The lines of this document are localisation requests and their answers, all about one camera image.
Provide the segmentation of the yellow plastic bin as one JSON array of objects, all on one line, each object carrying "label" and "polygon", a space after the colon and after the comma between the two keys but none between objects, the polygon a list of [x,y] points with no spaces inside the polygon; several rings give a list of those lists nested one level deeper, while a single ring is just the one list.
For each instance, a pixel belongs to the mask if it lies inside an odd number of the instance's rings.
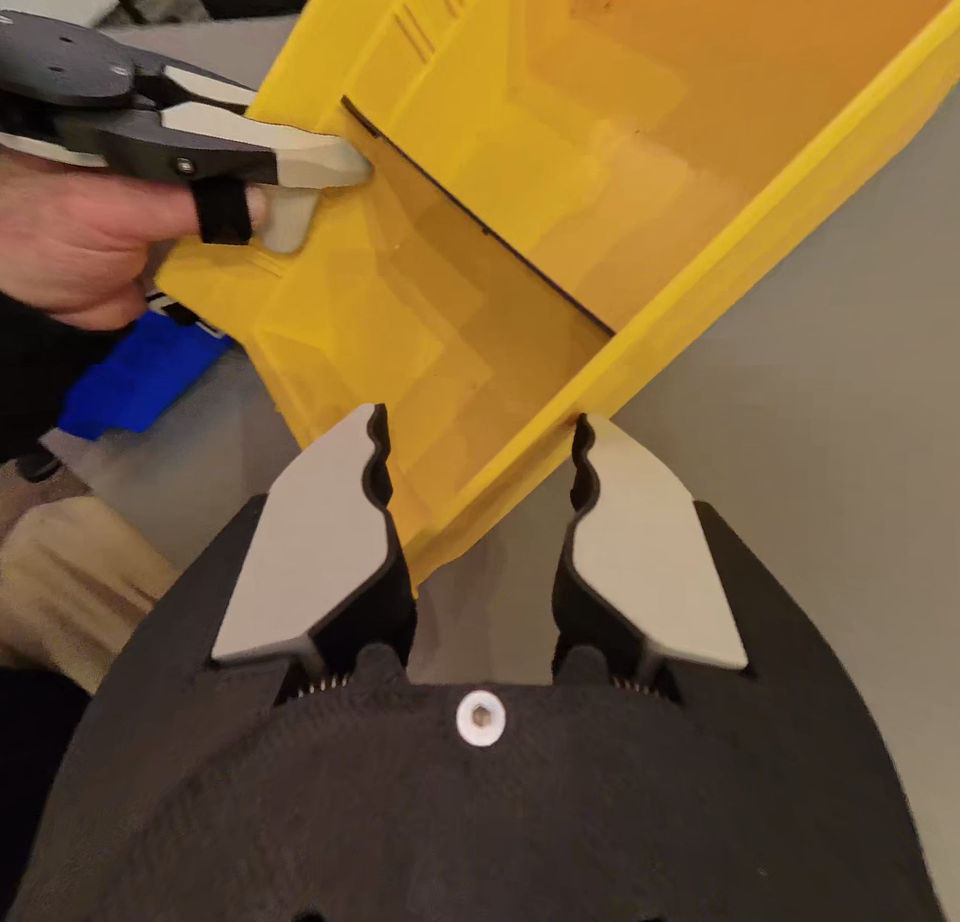
[{"label": "yellow plastic bin", "polygon": [[252,115],[345,136],[373,177],[295,255],[188,240],[159,286],[246,349],[303,447],[387,406],[421,584],[906,146],[958,81],[958,4],[310,0]]}]

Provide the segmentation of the person's left hand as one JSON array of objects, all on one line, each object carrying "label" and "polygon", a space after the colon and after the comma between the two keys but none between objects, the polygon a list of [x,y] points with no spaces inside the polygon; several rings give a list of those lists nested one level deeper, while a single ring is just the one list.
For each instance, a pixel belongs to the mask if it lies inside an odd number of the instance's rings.
[{"label": "person's left hand", "polygon": [[1,290],[59,323],[125,328],[146,309],[152,247],[199,232],[186,187],[2,150]]}]

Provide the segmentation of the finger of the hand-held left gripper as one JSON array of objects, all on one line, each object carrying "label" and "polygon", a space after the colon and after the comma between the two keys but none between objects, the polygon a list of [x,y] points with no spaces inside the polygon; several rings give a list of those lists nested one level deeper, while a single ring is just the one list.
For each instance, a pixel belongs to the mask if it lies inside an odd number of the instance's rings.
[{"label": "finger of the hand-held left gripper", "polygon": [[258,92],[181,66],[165,65],[163,75],[182,94],[181,101],[211,105],[229,112],[246,112]]},{"label": "finger of the hand-held left gripper", "polygon": [[244,176],[255,184],[325,189],[365,184],[373,165],[341,136],[318,135],[286,125],[248,119],[202,103],[183,103],[160,114],[165,129],[208,136],[265,149],[274,158],[274,175]]}]

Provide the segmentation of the blue plastic bin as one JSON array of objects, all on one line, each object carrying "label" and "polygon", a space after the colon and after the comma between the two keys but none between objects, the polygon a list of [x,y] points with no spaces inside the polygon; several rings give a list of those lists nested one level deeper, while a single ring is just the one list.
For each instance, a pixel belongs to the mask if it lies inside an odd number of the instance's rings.
[{"label": "blue plastic bin", "polygon": [[86,441],[114,429],[142,433],[233,343],[186,307],[161,301],[74,384],[55,426]]}]

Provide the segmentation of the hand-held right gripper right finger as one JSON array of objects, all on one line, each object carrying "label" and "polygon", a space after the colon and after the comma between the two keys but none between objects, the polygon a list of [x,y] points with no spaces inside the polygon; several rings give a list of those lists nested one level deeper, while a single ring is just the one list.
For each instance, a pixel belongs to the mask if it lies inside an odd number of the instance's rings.
[{"label": "hand-held right gripper right finger", "polygon": [[596,649],[620,685],[652,686],[668,661],[749,664],[695,507],[678,477],[609,419],[582,413],[572,439],[573,517],[554,580],[558,674]]}]

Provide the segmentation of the person's leg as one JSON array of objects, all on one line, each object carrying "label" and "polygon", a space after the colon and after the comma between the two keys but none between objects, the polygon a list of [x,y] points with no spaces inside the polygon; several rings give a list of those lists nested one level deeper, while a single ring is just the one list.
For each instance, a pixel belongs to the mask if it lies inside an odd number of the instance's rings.
[{"label": "person's leg", "polygon": [[1,662],[100,688],[182,571],[70,472],[1,472]]}]

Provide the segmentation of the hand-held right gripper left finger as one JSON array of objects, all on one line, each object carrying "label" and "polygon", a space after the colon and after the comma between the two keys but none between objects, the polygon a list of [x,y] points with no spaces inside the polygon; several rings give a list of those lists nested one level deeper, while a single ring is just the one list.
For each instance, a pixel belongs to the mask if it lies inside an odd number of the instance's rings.
[{"label": "hand-held right gripper left finger", "polygon": [[389,510],[387,408],[364,403],[271,484],[211,658],[292,657],[308,678],[352,673],[388,645],[409,663],[418,612]]}]

